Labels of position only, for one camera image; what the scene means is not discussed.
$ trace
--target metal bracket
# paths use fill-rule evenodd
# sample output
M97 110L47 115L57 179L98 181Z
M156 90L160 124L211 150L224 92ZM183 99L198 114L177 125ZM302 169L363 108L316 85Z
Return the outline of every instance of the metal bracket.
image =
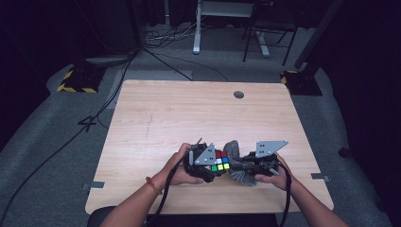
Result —
M273 155L277 150L287 145L287 140L281 141L259 141L256 143L256 158L263 158Z
M195 165L212 166L216 163L215 145L210 144L195 160Z

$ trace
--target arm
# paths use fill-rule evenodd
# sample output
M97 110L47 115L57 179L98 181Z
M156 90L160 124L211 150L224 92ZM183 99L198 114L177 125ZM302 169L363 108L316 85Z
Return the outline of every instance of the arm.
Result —
M328 209L313 194L307 190L294 176L292 176L286 162L277 155L280 162L288 169L292 179L291 197L297 203L309 226L348 226L333 211ZM279 168L280 176L265 176L257 174L256 180L263 183L272 183L274 186L286 190L286 174L283 168Z
M180 150L171 156L163 169L151 178L156 188L161 191L165 189L166 178L169 171L180 161L189 149L189 144L183 144ZM182 167L179 167L171 180L171 185L178 185L181 183L203 183L203 179L191 177ZM144 183L142 187L113 209L105 218L101 227L142 226L147 218L151 205L158 196L159 194L148 183Z

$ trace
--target round hole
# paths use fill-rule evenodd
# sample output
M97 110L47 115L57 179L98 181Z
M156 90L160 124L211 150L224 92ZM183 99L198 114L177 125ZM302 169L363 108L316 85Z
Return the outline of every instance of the round hole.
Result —
M244 93L243 93L243 92L240 92L240 91L236 91L236 92L234 92L234 97L236 97L236 98L242 98L242 97L244 97Z

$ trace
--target hazard tape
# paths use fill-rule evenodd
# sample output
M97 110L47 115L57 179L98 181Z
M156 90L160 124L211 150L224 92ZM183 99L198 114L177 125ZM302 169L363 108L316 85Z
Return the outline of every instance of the hazard tape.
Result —
M68 70L67 74L65 74L64 79L62 80L57 91L58 92L81 92L81 93L97 93L98 92L98 85L96 87L87 87L86 85L84 85L84 86L71 85L71 82L73 79L74 79L74 67L71 67Z
M297 73L299 73L299 72L291 71L291 70L281 72L280 73L280 79L281 79L280 81L281 81L281 83L284 84L284 85L287 85L286 74L297 74Z

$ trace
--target cable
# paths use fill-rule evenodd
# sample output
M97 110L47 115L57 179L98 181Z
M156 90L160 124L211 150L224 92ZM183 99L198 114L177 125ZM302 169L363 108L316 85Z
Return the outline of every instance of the cable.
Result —
M169 65L168 63L166 63L165 61L161 60L159 57L157 57L155 54L153 54L152 52L148 51L146 48L144 48L144 50L146 52L148 52L151 56L153 56L154 58L156 58L157 60L159 60L161 63L165 64L167 67L173 69L174 71L176 71L177 73L183 75L185 78L189 79L190 81L193 81L193 79L191 79L189 76L185 75L184 73L180 72L178 69L174 68L173 66Z
M168 189L170 187L171 180L174 177L174 174L177 172L177 169L180 165L180 163L183 161L183 159L188 155L188 151L181 157L181 159L176 163L176 165L170 170L168 173L167 179L166 179L166 184L165 184L165 192L163 194L162 200L160 201L159 208L157 208L156 213L154 214L153 218L147 222L146 226L149 226L155 219L157 219L162 212L163 206L165 205L165 201L167 199L167 194L168 194Z
M212 69L212 70L218 72L218 73L219 73L222 77L224 77L225 80L228 82L228 79L227 79L219 70L217 70L217 69L215 69L215 68L213 68L213 67L207 66L207 65L205 65L205 64L201 64L201 63L197 63L197 62L193 62L193 61L188 61L188 60L183 60L183 59L176 58L176 57L171 57L171 56L168 56L168 55L165 55L165 54L157 54L157 53L153 53L153 54L154 54L154 55L161 55L161 56L165 56L165 57L167 57L167 58L176 59L176 60L180 60L180 61L185 61L185 62L189 62L189 63L194 63L194 64L197 64L197 65L200 65L200 66L203 66L203 67Z
M147 38L146 34L144 34L144 38L145 38L145 47L147 48L159 48L159 47L166 47L169 44L173 43L174 41L181 41L189 36L193 36L195 35L195 33L189 34L189 35L185 35L185 33L191 29L194 28L194 26L197 23L194 23L193 25L191 25L190 27L188 27L184 32L182 32L181 34L177 34L177 28L175 29L175 31L173 32L173 34L167 34L171 29L169 29L164 36L159 36L157 35L156 37L150 37ZM148 41L155 41L155 40L160 40L160 42L158 44L148 44Z
M291 175L289 175L288 169L282 163L280 163L279 166L284 169L284 171L286 172L286 177L287 177L287 181L286 181L286 192L287 192L286 208L284 209L283 218L281 219L281 223L280 223L280 227L283 227L284 224L286 223L287 215L288 215L289 202L290 202L290 199L291 199L291 183L292 183L292 180L291 180Z
M97 35L97 33L95 32L94 27L92 26L91 22L89 21L88 17L85 15L85 13L83 12L83 9L80 7L79 2L77 0L75 0L75 3L80 11L80 13L82 14L83 18L85 19L86 23L88 24L89 28L92 30L92 32L94 33L95 37L97 38L97 40L108 50L112 51L114 54L131 54L131 53L122 53L122 52L118 52L113 50L112 48L108 47L106 44L103 43L103 41L100 39L100 37Z
M103 123L101 123L99 116L97 116L97 122L98 122L101 126L103 126L103 128L105 128L105 129L107 129L107 130L109 129L109 127L107 127L107 126L103 125Z
M55 152L53 152L48 158L46 158L40 165L38 165L25 179L24 181L18 186L18 188L15 190L15 192L12 194L11 198L9 199L9 202L4 209L3 215L0 219L0 227L3 226L4 220L6 219L6 214L9 211L9 208L11 207L12 202L20 192L20 190L24 187L24 185L32 178L32 176L37 173L50 159L52 159L54 156L56 156L60 151L62 151L65 147L67 147L78 135L80 135L81 132L83 132L86 127L88 127L105 109L106 107L112 102L114 99L115 95L117 94L117 91L120 89L120 86L122 82L124 81L125 74L127 72L128 66L131 64L132 60L135 58L136 54L138 53L138 50L134 51L134 53L131 55L130 61L126 64L124 74L121 77L120 82L118 83L117 88L115 89L113 95L103 104L103 106L100 108L100 110L97 112L97 114L94 117L91 117L89 122L83 126L76 134L74 134L66 143L64 143L59 149L57 149Z
M94 67L109 68L109 67L117 66L119 64L126 63L129 60L130 60L130 55L128 55L125 59L122 59L122 60L96 62L96 61L94 61L94 59L87 59L86 61L89 62L90 64L92 64Z

